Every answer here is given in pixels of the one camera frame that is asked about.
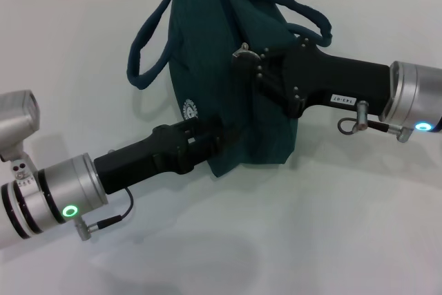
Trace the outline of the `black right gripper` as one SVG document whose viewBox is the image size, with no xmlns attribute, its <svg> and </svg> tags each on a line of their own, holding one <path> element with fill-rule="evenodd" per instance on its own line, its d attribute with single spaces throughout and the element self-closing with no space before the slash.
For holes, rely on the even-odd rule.
<svg viewBox="0 0 442 295">
<path fill-rule="evenodd" d="M 288 48 L 243 48 L 232 54 L 232 69 L 256 71 L 260 93 L 298 119 L 310 106 L 355 111 L 368 103 L 370 115 L 380 115 L 390 97 L 390 67 L 328 55 L 312 42 Z"/>
</svg>

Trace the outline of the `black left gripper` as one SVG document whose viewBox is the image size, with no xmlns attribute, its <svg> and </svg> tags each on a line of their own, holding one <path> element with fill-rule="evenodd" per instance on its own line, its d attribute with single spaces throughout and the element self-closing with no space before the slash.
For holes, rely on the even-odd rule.
<svg viewBox="0 0 442 295">
<path fill-rule="evenodd" d="M 158 126 L 147 138 L 96 158 L 94 166 L 110 195 L 160 173 L 188 173 L 202 162 L 208 162 L 213 173 L 228 173 L 246 157 L 243 132 L 224 128 L 214 115 Z"/>
</svg>

